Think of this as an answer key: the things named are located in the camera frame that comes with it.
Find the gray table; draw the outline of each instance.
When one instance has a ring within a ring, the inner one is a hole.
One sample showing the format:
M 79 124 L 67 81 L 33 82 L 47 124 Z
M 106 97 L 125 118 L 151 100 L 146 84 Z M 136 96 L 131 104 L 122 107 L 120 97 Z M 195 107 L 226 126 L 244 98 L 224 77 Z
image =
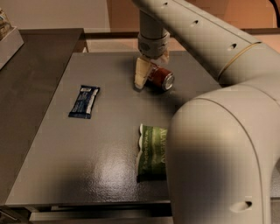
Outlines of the gray table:
M 167 68 L 174 88 L 134 89 L 137 52 L 75 53 L 6 201 L 8 207 L 168 201 L 165 180 L 137 183 L 141 123 L 167 128 L 189 99 L 220 86 L 187 53 Z M 69 118 L 81 85 L 101 87 L 90 120 Z
M 0 70 L 0 206 L 5 204 L 82 29 L 20 31 Z

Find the cardboard box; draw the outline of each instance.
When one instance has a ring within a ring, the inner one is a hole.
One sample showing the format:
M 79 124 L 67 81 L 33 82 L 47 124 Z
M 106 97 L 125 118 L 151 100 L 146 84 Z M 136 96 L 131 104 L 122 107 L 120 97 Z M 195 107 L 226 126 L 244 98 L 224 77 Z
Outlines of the cardboard box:
M 0 70 L 24 43 L 17 27 L 0 41 Z

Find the blue wrapper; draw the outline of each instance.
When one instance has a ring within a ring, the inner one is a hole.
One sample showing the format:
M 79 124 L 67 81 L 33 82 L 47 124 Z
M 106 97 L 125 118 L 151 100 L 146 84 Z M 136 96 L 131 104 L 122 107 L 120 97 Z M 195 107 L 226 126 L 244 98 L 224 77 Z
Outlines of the blue wrapper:
M 79 95 L 68 116 L 90 119 L 95 97 L 99 90 L 99 87 L 80 86 Z

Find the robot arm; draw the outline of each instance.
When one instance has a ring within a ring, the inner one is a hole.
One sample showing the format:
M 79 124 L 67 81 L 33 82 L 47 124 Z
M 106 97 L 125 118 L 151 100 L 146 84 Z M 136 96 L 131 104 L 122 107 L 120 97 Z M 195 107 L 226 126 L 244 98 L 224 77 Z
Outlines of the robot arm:
M 166 29 L 220 84 L 233 85 L 189 101 L 171 120 L 174 223 L 270 223 L 270 179 L 280 157 L 279 54 L 184 0 L 132 1 L 141 11 L 143 55 L 165 51 Z

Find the red can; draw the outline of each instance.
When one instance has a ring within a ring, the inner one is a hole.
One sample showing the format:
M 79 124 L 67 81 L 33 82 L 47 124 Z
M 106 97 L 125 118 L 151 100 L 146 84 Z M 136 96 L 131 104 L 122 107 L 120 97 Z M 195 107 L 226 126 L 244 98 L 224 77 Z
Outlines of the red can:
M 152 69 L 148 76 L 148 80 L 155 86 L 166 91 L 172 87 L 174 75 L 171 71 L 152 63 Z

